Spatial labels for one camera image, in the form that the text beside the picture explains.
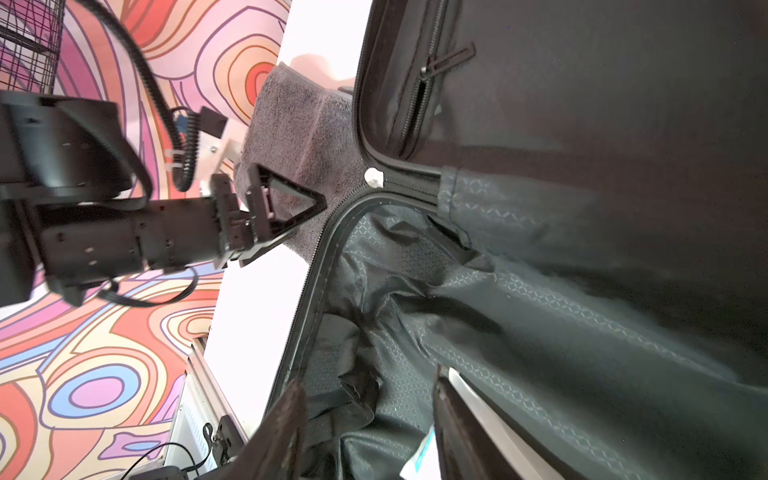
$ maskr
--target gray towel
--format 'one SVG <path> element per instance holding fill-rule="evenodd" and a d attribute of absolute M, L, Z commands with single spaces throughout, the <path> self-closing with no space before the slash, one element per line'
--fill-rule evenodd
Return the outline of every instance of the gray towel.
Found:
<path fill-rule="evenodd" d="M 353 132 L 349 94 L 320 87 L 283 63 L 264 82 L 242 159 L 235 165 L 235 188 L 244 199 L 247 169 L 258 163 L 326 196 L 328 209 L 302 225 L 286 242 L 307 262 L 330 213 L 364 182 L 365 167 Z M 281 219 L 308 205 L 280 192 L 275 192 L 273 199 Z"/>

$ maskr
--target metal grid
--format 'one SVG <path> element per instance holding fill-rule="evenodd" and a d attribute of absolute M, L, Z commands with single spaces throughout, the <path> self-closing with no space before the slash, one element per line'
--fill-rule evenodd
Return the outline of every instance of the metal grid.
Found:
<path fill-rule="evenodd" d="M 53 92 L 65 0 L 0 0 L 0 90 Z"/>

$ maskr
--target pink oval shape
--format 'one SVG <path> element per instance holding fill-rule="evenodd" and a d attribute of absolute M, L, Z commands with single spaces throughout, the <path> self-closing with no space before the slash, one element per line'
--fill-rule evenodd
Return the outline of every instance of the pink oval shape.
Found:
<path fill-rule="evenodd" d="M 81 409 L 95 409 L 114 402 L 122 392 L 123 382 L 120 379 L 96 379 L 76 388 L 69 396 L 69 401 Z"/>

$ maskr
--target abstract pattern backdrop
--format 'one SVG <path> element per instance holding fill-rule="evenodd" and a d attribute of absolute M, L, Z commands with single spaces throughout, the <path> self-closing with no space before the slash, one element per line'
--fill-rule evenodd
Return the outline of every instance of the abstract pattern backdrop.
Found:
<path fill-rule="evenodd" d="M 32 8 L 38 0 L 13 2 Z M 106 3 L 141 46 L 172 107 L 206 105 L 249 121 L 277 59 L 287 2 Z M 65 14 L 55 93 L 117 103 L 125 136 L 157 185 L 154 197 L 196 194 L 195 187 L 173 189 L 164 158 L 170 142 L 127 55 L 74 2 Z M 197 271 L 192 295 L 153 309 L 112 306 L 92 292 L 83 307 L 71 308 L 38 272 L 28 303 L 0 309 L 1 480 L 103 478 L 167 439 L 190 339 L 208 330 L 220 286 L 212 264 Z M 189 281 L 188 273 L 146 272 L 123 279 L 121 292 L 161 301 Z"/>

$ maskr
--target wire basket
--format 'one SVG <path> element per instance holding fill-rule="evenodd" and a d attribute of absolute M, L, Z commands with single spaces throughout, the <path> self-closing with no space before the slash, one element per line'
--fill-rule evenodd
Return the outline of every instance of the wire basket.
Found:
<path fill-rule="evenodd" d="M 65 0 L 0 0 L 0 90 L 53 92 Z"/>

